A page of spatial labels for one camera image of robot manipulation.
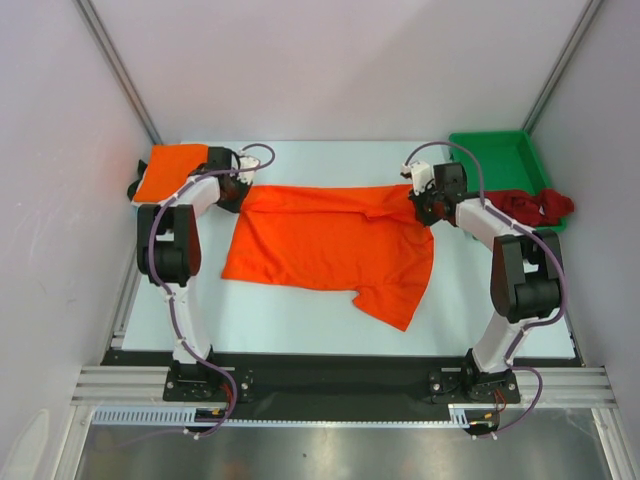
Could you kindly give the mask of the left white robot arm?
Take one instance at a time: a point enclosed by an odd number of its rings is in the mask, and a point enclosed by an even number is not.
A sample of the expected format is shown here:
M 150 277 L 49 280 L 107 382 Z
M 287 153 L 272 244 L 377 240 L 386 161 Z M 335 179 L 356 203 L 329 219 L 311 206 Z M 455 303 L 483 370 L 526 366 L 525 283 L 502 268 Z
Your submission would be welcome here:
M 155 146 L 138 164 L 127 191 L 136 208 L 136 260 L 163 296 L 175 346 L 173 361 L 208 361 L 212 344 L 198 312 L 196 276 L 202 264 L 197 220 L 211 206 L 237 214 L 260 161 L 244 150 L 205 144 Z

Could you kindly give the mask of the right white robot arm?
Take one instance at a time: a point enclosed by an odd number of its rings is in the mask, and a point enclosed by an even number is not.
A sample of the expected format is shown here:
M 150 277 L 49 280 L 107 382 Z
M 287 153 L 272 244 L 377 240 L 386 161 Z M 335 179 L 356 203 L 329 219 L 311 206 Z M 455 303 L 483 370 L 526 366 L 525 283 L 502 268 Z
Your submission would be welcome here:
M 536 232 L 501 212 L 484 191 L 470 192 L 459 162 L 407 161 L 401 175 L 411 181 L 409 199 L 419 222 L 428 227 L 447 222 L 491 252 L 494 313 L 470 350 L 473 369 L 461 376 L 463 393 L 473 401 L 484 401 L 497 389 L 495 374 L 511 368 L 530 331 L 564 316 L 566 278 L 558 236 L 552 230 Z

